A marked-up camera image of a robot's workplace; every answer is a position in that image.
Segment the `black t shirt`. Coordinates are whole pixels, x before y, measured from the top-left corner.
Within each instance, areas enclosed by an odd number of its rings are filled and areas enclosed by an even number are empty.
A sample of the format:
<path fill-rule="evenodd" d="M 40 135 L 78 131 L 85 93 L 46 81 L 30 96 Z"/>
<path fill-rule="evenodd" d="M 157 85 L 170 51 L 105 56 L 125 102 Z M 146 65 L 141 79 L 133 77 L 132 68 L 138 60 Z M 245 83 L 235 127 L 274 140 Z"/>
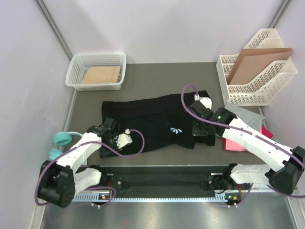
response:
<path fill-rule="evenodd" d="M 122 155 L 150 152 L 172 144 L 187 149 L 194 149 L 197 143 L 215 144 L 215 135 L 193 136 L 193 117 L 183 108 L 180 94 L 129 102 L 104 101 L 102 118 L 118 122 L 120 132 L 136 130 L 130 133 L 133 142 L 122 148 Z"/>

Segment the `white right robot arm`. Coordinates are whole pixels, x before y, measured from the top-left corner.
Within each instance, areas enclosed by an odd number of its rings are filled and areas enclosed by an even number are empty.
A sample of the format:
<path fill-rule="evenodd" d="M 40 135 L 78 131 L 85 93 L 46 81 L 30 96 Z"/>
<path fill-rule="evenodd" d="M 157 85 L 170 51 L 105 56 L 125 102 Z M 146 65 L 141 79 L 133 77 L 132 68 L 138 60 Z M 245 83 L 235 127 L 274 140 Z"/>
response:
<path fill-rule="evenodd" d="M 225 108 L 213 112 L 200 101 L 189 107 L 195 121 L 195 135 L 216 135 L 241 145 L 246 151 L 263 160 L 262 165 L 232 163 L 213 179 L 213 187 L 232 189 L 239 184 L 269 185 L 274 190 L 290 195 L 304 172 L 305 150 L 297 146 L 281 145 L 252 129 Z"/>

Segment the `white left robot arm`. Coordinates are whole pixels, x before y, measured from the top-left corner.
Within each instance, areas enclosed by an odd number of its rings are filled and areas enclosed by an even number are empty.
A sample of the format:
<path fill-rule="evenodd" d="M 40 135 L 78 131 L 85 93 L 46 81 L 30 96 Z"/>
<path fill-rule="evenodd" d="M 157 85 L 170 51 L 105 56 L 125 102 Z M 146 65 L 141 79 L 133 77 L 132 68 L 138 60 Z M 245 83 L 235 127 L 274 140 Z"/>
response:
<path fill-rule="evenodd" d="M 109 178 L 104 168 L 95 165 L 83 171 L 79 171 L 79 168 L 101 147 L 107 149 L 107 154 L 120 151 L 132 142 L 129 134 L 129 129 L 120 132 L 120 125 L 111 118 L 99 126 L 89 127 L 70 150 L 41 165 L 34 192 L 36 204 L 42 205 L 39 202 L 42 199 L 46 203 L 66 208 L 75 195 L 88 188 L 108 189 Z"/>

